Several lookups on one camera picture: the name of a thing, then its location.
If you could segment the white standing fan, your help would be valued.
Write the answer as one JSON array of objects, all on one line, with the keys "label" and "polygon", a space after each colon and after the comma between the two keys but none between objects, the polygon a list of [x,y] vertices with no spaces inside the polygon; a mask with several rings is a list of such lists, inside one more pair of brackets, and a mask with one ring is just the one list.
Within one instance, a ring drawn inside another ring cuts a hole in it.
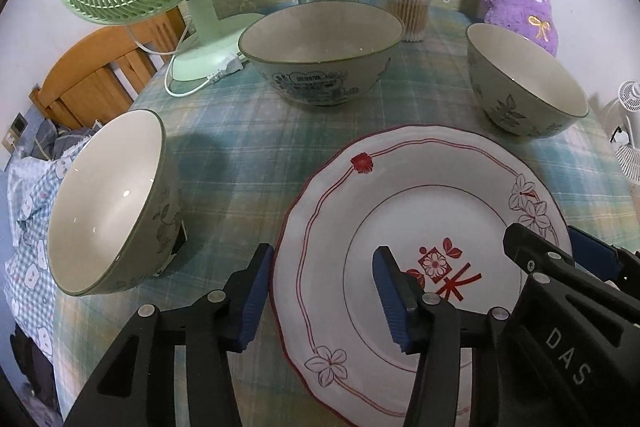
[{"label": "white standing fan", "polygon": [[636,80],[624,81],[617,98],[606,104],[602,126],[620,170],[632,187],[639,187],[640,88]]}]

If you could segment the plaid tablecloth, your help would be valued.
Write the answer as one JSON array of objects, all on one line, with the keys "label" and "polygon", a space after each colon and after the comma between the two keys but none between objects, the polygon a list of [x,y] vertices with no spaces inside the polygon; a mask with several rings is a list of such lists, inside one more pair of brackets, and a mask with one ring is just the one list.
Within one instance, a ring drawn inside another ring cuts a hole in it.
[{"label": "plaid tablecloth", "polygon": [[570,225],[633,251],[639,225],[626,178],[596,118],[554,138],[525,141],[491,124],[469,82],[469,19],[431,9],[425,39],[398,46],[390,68],[361,98],[315,108],[281,98],[251,67],[187,98],[154,78],[137,106],[160,115],[179,168],[188,239],[160,277],[111,295],[58,295],[53,367],[68,412],[122,326],[145,303],[189,306],[277,243],[304,183],[352,141],[401,124],[444,124],[488,136],[544,182]]}]

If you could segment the wooden bed headboard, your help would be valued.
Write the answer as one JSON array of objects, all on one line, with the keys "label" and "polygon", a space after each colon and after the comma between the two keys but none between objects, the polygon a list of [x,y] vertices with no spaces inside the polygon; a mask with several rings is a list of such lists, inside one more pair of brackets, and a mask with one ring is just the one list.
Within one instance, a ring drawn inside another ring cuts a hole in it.
[{"label": "wooden bed headboard", "polygon": [[81,39],[29,93],[39,113],[70,129],[106,124],[127,112],[158,71],[141,47],[171,52],[186,29],[180,11],[125,26],[105,26]]}]

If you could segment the blue checkered blanket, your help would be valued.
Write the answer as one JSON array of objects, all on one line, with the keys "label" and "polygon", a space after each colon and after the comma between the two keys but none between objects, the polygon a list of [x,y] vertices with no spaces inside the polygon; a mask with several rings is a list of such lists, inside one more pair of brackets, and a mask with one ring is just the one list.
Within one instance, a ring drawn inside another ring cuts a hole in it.
[{"label": "blue checkered blanket", "polygon": [[49,361],[58,293],[47,254],[52,209],[73,160],[101,128],[96,122],[74,130],[46,119],[10,162],[6,199],[12,251],[4,262],[3,291],[15,322]]}]

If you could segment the cotton swab container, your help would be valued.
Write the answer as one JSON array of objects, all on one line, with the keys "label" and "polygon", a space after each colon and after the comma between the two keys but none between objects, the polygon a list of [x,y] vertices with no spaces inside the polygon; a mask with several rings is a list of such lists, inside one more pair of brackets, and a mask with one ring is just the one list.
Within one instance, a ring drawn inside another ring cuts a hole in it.
[{"label": "cotton swab container", "polygon": [[384,8],[404,25],[402,40],[419,42],[425,37],[431,0],[383,0]]}]

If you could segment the ceramic bowl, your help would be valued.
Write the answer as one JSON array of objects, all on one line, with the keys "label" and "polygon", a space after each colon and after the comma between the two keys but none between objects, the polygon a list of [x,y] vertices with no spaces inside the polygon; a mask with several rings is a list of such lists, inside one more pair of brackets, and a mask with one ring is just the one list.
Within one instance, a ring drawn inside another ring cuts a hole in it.
[{"label": "ceramic bowl", "polygon": [[495,25],[466,28],[468,69],[478,104],[506,132],[549,138],[589,114],[585,92],[536,43]]},{"label": "ceramic bowl", "polygon": [[58,189],[47,246],[53,280],[74,297],[133,288],[169,265],[181,225],[162,118],[130,110],[90,138]]}]

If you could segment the blue pattern bowl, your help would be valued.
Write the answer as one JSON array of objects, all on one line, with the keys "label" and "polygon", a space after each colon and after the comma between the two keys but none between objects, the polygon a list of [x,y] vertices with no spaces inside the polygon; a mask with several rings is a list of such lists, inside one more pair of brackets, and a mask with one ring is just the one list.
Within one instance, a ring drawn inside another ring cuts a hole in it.
[{"label": "blue pattern bowl", "polygon": [[390,67],[403,35],[401,21],[377,6],[319,1],[251,24],[239,49],[280,95],[331,107],[369,91]]}]

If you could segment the white red pattern plate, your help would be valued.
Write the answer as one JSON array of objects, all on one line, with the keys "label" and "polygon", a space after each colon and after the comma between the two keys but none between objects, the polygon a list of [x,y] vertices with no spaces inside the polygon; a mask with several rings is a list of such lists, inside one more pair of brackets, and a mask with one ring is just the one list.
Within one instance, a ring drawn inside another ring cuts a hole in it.
[{"label": "white red pattern plate", "polygon": [[283,348],[310,393],[352,425],[400,425],[418,360],[390,335],[375,249],[458,309],[512,309],[526,280],[502,248],[513,223],[570,249],[547,187],[484,136],[406,126],[342,150],[288,213],[272,272]]}]

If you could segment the wall socket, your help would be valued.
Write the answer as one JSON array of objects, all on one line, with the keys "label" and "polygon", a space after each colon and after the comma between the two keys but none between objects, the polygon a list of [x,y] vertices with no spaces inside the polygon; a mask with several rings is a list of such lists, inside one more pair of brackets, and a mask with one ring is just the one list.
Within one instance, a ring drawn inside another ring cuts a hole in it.
[{"label": "wall socket", "polygon": [[27,119],[21,113],[18,113],[14,121],[12,121],[11,131],[19,138],[25,132],[27,126]]}]

